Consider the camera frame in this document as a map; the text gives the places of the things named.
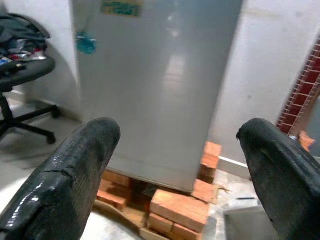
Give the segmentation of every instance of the black office chair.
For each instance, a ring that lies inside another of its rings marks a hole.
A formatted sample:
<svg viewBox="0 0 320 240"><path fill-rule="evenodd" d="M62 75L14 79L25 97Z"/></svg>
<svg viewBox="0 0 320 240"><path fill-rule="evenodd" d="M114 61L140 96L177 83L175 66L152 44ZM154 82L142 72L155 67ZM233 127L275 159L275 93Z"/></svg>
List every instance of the black office chair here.
<svg viewBox="0 0 320 240"><path fill-rule="evenodd" d="M35 26L47 39L50 38L49 33L32 19L16 14L11 15L21 18L22 21L28 21L29 23L33 24L33 26ZM51 113L53 118L58 118L60 115L58 107L56 105L51 105L44 109L36 110L19 117L14 117L4 93L11 92L14 86L37 80L38 78L51 73L55 69L56 62L51 57L47 57L45 60L23 62L21 65L25 67L25 69L19 70L13 74L10 74L9 76L0 76L0 107L4 118L0 121L0 138L4 136L4 134L10 128L19 128L43 135L46 137L48 144L53 144L56 142L53 132L30 126L22 122L46 113Z"/></svg>

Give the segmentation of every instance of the white wall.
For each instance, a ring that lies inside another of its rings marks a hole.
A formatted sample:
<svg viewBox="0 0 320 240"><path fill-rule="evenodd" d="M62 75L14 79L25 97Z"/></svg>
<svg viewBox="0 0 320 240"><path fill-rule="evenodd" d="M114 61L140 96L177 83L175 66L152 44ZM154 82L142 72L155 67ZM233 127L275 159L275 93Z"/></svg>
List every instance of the white wall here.
<svg viewBox="0 0 320 240"><path fill-rule="evenodd" d="M69 0L3 0L9 13L28 16L51 35L47 54L56 61L55 70L43 78L17 86L15 90L52 102L76 117L80 113L80 83L76 62L72 6Z"/></svg>
<svg viewBox="0 0 320 240"><path fill-rule="evenodd" d="M276 123L320 30L319 0L248 0L220 90L209 139L245 163L239 128L256 117Z"/></svg>

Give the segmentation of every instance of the brick stack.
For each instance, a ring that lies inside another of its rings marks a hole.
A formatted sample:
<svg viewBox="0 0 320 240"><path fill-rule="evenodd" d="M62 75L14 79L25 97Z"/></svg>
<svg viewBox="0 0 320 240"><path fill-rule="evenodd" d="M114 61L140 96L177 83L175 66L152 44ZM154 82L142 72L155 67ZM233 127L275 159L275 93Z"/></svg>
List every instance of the brick stack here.
<svg viewBox="0 0 320 240"><path fill-rule="evenodd" d="M209 205L192 196L158 189L150 205L148 227L172 240L200 240Z"/></svg>
<svg viewBox="0 0 320 240"><path fill-rule="evenodd" d="M206 142L201 159L198 179L208 184L212 184L214 182L221 149L221 145L209 141Z"/></svg>
<svg viewBox="0 0 320 240"><path fill-rule="evenodd" d="M123 211L131 199L131 178L105 171L96 199Z"/></svg>

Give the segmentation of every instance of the baseboard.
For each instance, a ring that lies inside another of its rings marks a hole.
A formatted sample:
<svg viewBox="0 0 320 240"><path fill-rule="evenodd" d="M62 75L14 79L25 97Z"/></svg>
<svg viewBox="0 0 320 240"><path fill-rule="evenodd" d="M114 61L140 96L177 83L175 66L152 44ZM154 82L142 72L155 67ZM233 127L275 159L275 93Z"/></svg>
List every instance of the baseboard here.
<svg viewBox="0 0 320 240"><path fill-rule="evenodd" d="M223 156L219 157L218 169L245 179L251 178L246 164Z"/></svg>
<svg viewBox="0 0 320 240"><path fill-rule="evenodd" d="M19 91L16 91L16 90L13 90L11 92L6 92L5 96L7 96L9 99L16 100L16 101L22 102L22 103L34 102L34 103L40 103L40 104L55 105L55 103L53 103L53 102L49 102L49 101L42 100L42 99L39 100L39 99L27 97L25 94L23 94ZM69 109L65 109L64 107L61 107L59 105L58 105L58 107L59 107L59 110L60 110L60 113L62 116L69 118L69 119L72 119L74 121L77 121L79 123L82 122L81 116L78 113L70 111Z"/></svg>

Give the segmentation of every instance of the sticker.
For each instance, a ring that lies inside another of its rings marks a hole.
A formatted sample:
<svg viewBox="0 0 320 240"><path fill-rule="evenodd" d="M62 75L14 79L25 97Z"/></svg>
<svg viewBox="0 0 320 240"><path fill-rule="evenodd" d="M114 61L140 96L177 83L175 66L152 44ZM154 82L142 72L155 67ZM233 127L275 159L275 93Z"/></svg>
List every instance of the sticker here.
<svg viewBox="0 0 320 240"><path fill-rule="evenodd" d="M102 0L101 11L107 15L138 18L143 5L143 0Z"/></svg>

